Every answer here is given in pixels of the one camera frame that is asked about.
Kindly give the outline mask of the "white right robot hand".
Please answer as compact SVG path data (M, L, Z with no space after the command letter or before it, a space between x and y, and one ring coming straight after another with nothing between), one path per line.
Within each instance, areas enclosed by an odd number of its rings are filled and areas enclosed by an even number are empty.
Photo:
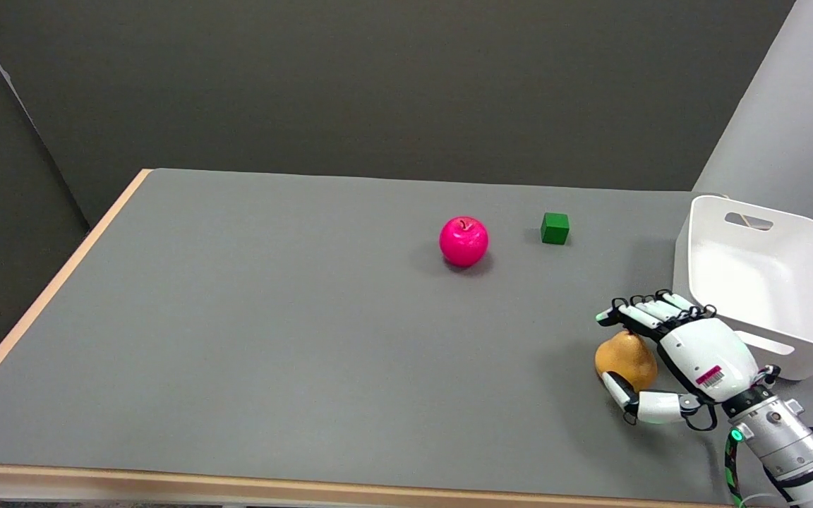
M601 383L630 425L684 422L700 431L691 417L706 407L711 422L704 431L714 430L716 406L731 416L735 403L745 396L767 398L781 374L780 366L757 363L741 334L717 317L713 305L697 305L668 289L616 297L596 321L600 326L622 325L636 337L651 340L669 373L685 388L682 393L636 389L618 368L607 368L599 375Z

